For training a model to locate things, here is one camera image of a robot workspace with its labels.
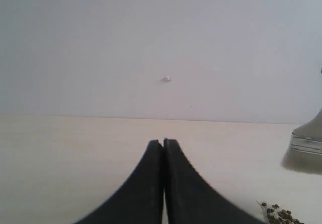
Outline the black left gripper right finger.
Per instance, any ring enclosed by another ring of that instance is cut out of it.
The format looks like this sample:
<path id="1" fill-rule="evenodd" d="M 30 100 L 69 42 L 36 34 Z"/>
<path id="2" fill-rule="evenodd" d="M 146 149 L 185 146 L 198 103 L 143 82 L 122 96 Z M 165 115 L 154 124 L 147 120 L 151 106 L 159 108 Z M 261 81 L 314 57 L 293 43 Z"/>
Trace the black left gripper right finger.
<path id="1" fill-rule="evenodd" d="M 168 223 L 261 223 L 215 191 L 175 139 L 163 141 L 163 165 Z"/>

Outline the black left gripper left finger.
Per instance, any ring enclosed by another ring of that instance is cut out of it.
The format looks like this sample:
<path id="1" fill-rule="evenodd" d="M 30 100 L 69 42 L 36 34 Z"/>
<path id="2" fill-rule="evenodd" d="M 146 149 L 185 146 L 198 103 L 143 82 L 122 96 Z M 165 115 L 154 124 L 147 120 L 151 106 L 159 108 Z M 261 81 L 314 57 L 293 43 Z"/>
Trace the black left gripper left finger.
<path id="1" fill-rule="evenodd" d="M 131 175 L 98 208 L 78 223 L 162 223 L 163 147 L 152 140 Z"/>

